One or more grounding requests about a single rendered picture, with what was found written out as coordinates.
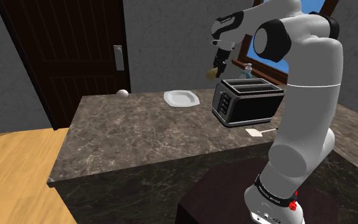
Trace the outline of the black silver toaster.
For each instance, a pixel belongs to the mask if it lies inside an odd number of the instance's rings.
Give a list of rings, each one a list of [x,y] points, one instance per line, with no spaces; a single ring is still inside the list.
[[[215,88],[212,112],[228,128],[268,123],[283,98],[283,89],[262,78],[221,80]]]

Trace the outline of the clear soap dispenser bottle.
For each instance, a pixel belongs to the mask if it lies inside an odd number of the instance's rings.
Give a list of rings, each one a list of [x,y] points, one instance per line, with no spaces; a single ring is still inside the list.
[[[252,64],[251,63],[246,63],[244,64],[245,68],[242,71],[241,75],[239,76],[239,78],[243,78],[243,79],[252,79]]]

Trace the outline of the white plate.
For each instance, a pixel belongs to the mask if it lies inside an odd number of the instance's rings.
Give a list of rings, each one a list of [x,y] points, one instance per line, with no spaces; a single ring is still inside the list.
[[[175,108],[188,108],[200,104],[199,98],[189,90],[172,90],[163,95],[165,102]]]

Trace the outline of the white spatula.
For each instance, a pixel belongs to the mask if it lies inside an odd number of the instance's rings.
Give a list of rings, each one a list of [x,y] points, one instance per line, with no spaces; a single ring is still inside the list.
[[[268,129],[268,130],[257,130],[257,129],[246,129],[247,133],[249,135],[251,135],[252,137],[262,137],[263,136],[263,133],[265,132],[271,132],[271,131],[274,131],[274,130],[278,130],[278,128],[274,128],[274,129]]]

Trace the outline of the wooden framed window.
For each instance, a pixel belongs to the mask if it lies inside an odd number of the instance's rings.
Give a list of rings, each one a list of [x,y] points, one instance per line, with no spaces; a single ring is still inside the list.
[[[330,17],[339,0],[300,0],[303,13],[312,11]],[[243,69],[245,64],[252,64],[252,75],[264,78],[274,84],[284,85],[287,83],[289,67],[284,60],[270,62],[256,56],[253,51],[253,37],[245,35],[241,43],[238,57],[231,60],[232,64]]]

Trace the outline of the dark wooden door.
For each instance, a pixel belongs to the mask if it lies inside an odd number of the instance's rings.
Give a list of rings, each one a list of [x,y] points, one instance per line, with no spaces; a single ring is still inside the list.
[[[123,0],[0,0],[0,15],[53,129],[82,97],[131,90]]]

